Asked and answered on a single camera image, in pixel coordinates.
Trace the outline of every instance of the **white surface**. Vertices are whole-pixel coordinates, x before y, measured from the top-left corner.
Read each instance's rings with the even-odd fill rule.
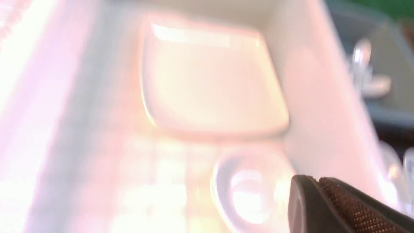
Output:
[[[280,146],[298,173],[340,178],[399,208],[322,1],[154,2],[261,28],[290,126],[255,143]],[[148,122],[136,66],[139,1],[65,3],[0,125],[3,221],[30,233],[228,232],[210,179],[225,150],[249,142],[165,134]]]
[[[21,2],[29,5],[22,9]],[[59,0],[0,1],[0,119]]]
[[[153,123],[179,132],[278,133],[289,114],[254,30],[176,15],[144,19],[142,92]]]

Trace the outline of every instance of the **textured rubber pad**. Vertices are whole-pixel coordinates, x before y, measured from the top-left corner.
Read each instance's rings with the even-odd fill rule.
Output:
[[[413,219],[335,178],[293,177],[288,214],[292,233],[414,232]]]

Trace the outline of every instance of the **white plastic container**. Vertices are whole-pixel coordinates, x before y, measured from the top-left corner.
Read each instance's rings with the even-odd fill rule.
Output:
[[[37,59],[29,61],[31,72],[22,73],[28,82],[22,87],[37,86],[17,90],[1,119],[0,138],[7,144],[0,147],[0,180],[10,192],[0,195],[0,203],[10,208],[1,208],[0,216],[9,227],[227,232],[210,180],[220,158],[244,148],[285,156],[296,173],[339,178],[401,210],[323,1],[66,2],[67,10],[53,18],[39,42]],[[286,132],[241,140],[167,133],[151,125],[140,93],[137,40],[143,16],[157,10],[260,31],[289,111]],[[73,14],[82,20],[69,24]],[[76,43],[65,39],[77,30]],[[40,66],[48,62],[55,68]],[[22,170],[25,183],[7,185],[22,180]],[[102,183],[108,179],[111,185]],[[13,190],[24,195],[13,196]],[[18,216],[8,217],[11,209],[19,209]]]

